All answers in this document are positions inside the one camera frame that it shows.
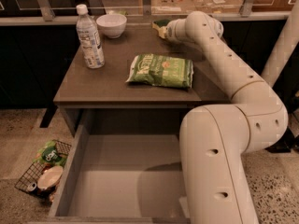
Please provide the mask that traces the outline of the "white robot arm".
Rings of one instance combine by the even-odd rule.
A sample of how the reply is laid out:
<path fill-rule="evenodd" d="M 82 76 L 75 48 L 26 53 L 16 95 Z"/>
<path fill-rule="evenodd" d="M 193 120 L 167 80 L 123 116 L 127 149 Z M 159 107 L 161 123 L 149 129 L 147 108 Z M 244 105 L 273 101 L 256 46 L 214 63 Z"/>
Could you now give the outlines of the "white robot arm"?
<path fill-rule="evenodd" d="M 259 224 L 241 156 L 272 146 L 287 129 L 287 109 L 273 86 L 298 43 L 298 10 L 292 9 L 261 74 L 222 41 L 222 24 L 204 12 L 170 21 L 163 33 L 171 42 L 199 45 L 230 100 L 196 107 L 180 126 L 191 223 Z"/>

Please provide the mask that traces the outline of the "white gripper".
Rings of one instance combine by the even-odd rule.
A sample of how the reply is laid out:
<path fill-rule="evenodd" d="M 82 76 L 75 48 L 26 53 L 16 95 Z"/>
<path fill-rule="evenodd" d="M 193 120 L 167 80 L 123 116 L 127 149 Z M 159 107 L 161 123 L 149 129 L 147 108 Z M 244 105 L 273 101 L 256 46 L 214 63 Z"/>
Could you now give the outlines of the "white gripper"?
<path fill-rule="evenodd" d="M 159 37 L 170 42 L 187 42 L 189 40 L 185 30 L 185 19 L 170 21 L 166 26 L 158 30 Z"/>

